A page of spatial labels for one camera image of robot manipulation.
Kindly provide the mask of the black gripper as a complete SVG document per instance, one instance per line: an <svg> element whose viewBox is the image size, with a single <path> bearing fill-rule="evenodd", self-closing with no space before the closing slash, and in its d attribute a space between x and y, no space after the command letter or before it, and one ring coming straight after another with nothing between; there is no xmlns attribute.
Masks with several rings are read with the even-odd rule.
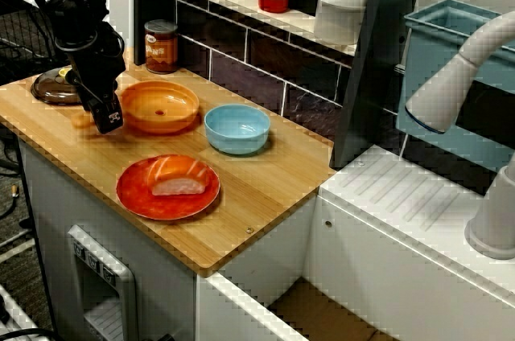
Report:
<svg viewBox="0 0 515 341"><path fill-rule="evenodd" d="M70 43L56 38L72 66L65 80L76 88L80 103L87 106L101 134L123 126L122 107L114 94L117 77L125 71L124 39L111 25L100 25L96 37L87 43Z"/></svg>

